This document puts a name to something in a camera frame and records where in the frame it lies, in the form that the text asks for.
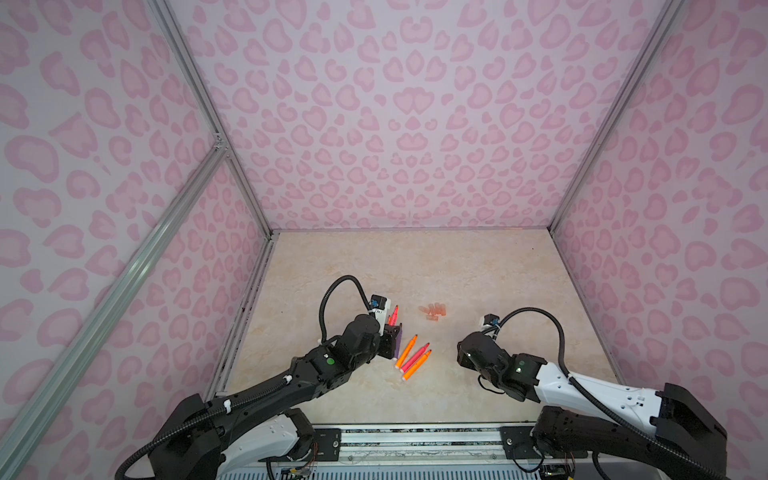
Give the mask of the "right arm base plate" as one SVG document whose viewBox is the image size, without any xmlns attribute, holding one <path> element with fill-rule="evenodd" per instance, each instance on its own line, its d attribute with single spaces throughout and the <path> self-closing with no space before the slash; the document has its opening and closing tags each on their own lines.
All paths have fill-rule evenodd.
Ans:
<svg viewBox="0 0 768 480">
<path fill-rule="evenodd" d="M 538 461 L 541 454 L 531 437 L 532 424 L 502 426 L 499 428 L 501 444 L 507 460 Z"/>
</svg>

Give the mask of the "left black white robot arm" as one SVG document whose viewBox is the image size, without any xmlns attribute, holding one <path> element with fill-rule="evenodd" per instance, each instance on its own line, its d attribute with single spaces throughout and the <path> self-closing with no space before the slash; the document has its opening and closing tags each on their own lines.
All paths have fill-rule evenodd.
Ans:
<svg viewBox="0 0 768 480">
<path fill-rule="evenodd" d="M 114 476 L 129 478 L 142 458 L 155 479 L 216 479 L 251 461 L 301 460 L 312 450 L 314 429 L 299 405 L 347 383 L 375 357 L 393 358 L 400 336 L 400 326 L 359 314 L 342 334 L 262 383 L 209 401 L 191 395 Z"/>
</svg>

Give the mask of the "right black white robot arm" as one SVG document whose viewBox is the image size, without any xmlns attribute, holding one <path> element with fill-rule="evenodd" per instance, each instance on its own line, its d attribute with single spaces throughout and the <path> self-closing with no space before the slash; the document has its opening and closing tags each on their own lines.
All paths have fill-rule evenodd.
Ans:
<svg viewBox="0 0 768 480">
<path fill-rule="evenodd" d="M 457 345 L 460 366 L 542 410 L 531 430 L 541 452 L 589 451 L 649 465 L 671 479 L 723 479 L 727 432 L 686 388 L 629 387 L 511 355 L 484 332 Z"/>
</svg>

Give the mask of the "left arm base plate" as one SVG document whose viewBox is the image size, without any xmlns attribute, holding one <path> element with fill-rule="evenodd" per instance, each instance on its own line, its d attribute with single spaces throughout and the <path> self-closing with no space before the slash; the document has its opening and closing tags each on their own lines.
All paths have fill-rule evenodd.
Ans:
<svg viewBox="0 0 768 480">
<path fill-rule="evenodd" d="M 337 462 L 340 457 L 342 430 L 339 428 L 316 428 L 314 444 L 316 462 Z"/>
</svg>

